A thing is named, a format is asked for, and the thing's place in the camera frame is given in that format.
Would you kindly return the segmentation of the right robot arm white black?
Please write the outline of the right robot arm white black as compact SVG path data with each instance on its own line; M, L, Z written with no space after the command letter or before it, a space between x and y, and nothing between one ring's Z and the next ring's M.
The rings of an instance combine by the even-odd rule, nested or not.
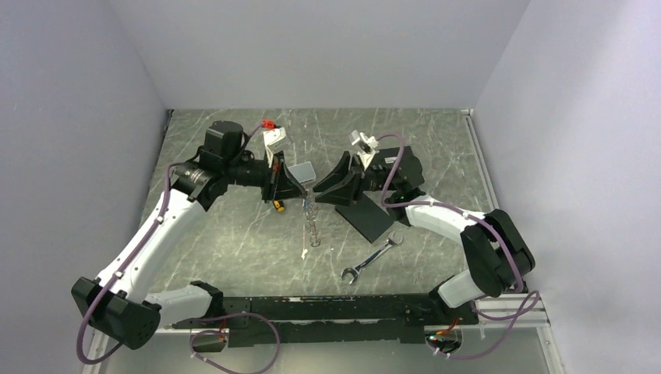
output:
M438 284L437 297L429 303L433 319L449 323L461 305L484 296L497 298L513 286L520 287L536 261L507 212L459 209L423 192L424 182L422 163L407 146L402 157L395 148L379 152L367 168L358 156L344 152L313 191L319 203L356 207L364 192L386 190L390 195L385 211L393 221L461 245L467 270Z

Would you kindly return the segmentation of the bunch of steel keyrings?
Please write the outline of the bunch of steel keyrings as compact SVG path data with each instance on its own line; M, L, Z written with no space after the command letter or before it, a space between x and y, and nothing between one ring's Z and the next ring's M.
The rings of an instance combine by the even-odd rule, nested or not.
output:
M316 221L317 221L317 214L318 214L318 209L316 206L316 201L314 197L314 193L311 189L306 190L306 195L303 197L303 201L306 201L308 204L308 210L303 211L305 219L306 219L306 224L309 230L309 241L310 241L310 246L313 248L317 248L321 244L320 236L319 236L319 231L316 226Z

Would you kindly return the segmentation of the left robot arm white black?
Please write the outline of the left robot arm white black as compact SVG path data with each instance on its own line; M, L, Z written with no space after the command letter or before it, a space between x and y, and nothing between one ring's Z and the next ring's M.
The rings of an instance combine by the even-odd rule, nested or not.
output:
M229 186L258 188L265 203L303 197L305 189L285 164L287 140L285 128L272 121L251 132L216 121L192 158L169 164L157 205L126 247L96 277L72 286L83 316L77 344L89 326L136 350L163 325L185 319L218 325L223 294L209 284L195 281L163 295L149 290L181 237Z

